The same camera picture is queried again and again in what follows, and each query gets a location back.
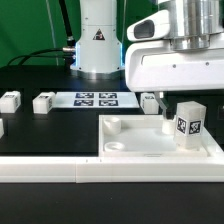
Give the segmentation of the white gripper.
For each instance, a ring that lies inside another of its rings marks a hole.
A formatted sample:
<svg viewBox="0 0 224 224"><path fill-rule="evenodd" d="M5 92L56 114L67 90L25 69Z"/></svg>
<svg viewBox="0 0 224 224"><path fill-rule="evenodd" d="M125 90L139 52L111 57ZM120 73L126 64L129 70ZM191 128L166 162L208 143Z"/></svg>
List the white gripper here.
<svg viewBox="0 0 224 224"><path fill-rule="evenodd" d="M125 80L133 92L224 88L224 27L219 13L186 15L158 11L127 29L132 45L125 55ZM159 105L165 119L173 108L164 93Z"/></svg>

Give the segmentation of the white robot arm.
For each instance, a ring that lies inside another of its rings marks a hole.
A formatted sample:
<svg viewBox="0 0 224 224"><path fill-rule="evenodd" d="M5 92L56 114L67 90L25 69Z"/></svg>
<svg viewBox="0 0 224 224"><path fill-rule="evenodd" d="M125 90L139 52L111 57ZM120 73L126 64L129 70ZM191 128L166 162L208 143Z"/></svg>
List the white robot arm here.
<svg viewBox="0 0 224 224"><path fill-rule="evenodd" d="M121 53L117 0L80 0L73 73L109 79L119 70L133 92L224 89L224 0L150 0L158 11L127 29Z"/></svg>

